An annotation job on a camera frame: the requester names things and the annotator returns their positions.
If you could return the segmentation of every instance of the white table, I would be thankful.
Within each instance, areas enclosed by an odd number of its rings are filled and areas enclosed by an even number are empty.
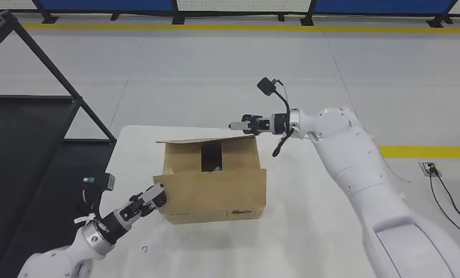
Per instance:
[[[160,139],[240,135],[227,129],[126,126],[107,167],[115,189],[101,215],[121,207],[162,172]],[[137,221],[92,277],[374,277],[361,226],[308,140],[257,137],[267,169],[267,207],[258,220],[173,226],[157,211]]]

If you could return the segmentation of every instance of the open cardboard box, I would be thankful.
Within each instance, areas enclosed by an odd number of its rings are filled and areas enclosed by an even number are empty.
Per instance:
[[[254,136],[165,141],[160,212],[173,224],[259,218],[266,203],[266,170]]]

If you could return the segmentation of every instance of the white wall panel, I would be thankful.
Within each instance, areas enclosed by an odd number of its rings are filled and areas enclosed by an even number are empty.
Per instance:
[[[451,9],[449,14],[460,14],[460,1],[458,1],[455,6]]]
[[[308,11],[311,0],[178,0],[179,11]]]
[[[31,0],[0,0],[0,9],[36,9]]]

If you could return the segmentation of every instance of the yellow floor line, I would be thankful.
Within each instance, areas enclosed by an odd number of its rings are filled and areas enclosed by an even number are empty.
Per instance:
[[[111,30],[111,31],[277,31],[277,32],[384,32],[401,34],[460,34],[460,28],[430,27],[302,27],[245,24],[23,24],[26,29]]]
[[[386,158],[460,158],[460,147],[380,147]]]

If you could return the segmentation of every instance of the gray floor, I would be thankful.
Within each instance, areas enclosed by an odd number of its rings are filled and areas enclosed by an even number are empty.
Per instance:
[[[61,22],[75,22],[72,19],[63,16]],[[80,19],[108,21],[108,17]],[[147,19],[152,18],[127,17],[116,23]],[[229,18],[218,22],[254,23]],[[287,23],[298,24],[298,18]],[[426,26],[421,19],[348,23]],[[344,21],[320,18],[317,24]],[[225,128],[244,113],[282,111],[279,100],[256,87],[267,76],[281,79],[291,106],[306,113],[337,106],[354,109],[381,145],[460,145],[458,34],[50,30],[31,34],[116,136],[128,124]],[[0,44],[0,57],[1,94],[65,94],[18,37],[11,35]],[[104,136],[80,113],[68,137]],[[446,184],[459,197],[459,161],[438,162]],[[408,203],[441,223],[460,243],[459,232],[436,208],[417,160],[390,159],[389,164],[411,181],[395,179]]]

